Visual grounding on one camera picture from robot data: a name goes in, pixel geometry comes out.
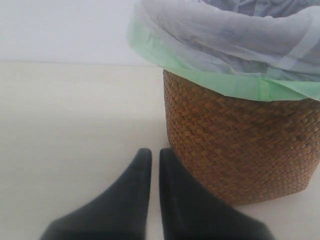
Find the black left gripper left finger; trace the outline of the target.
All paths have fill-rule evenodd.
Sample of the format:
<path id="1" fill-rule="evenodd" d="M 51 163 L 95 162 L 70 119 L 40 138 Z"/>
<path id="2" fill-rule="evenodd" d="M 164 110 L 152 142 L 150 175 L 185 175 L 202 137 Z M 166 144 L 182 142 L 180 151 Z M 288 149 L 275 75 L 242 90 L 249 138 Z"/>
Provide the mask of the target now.
<path id="1" fill-rule="evenodd" d="M 42 240 L 144 240 L 151 191 L 152 152 L 140 148 L 102 194 L 54 220 Z"/>

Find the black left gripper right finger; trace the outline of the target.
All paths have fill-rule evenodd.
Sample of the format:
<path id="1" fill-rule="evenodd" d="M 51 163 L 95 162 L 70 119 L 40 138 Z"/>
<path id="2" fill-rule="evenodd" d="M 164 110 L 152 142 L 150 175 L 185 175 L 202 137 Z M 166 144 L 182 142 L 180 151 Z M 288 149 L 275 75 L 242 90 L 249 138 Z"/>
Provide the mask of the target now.
<path id="1" fill-rule="evenodd" d="M 270 240 L 268 227 L 216 198 L 170 148 L 159 153 L 159 197 L 166 240 Z"/>

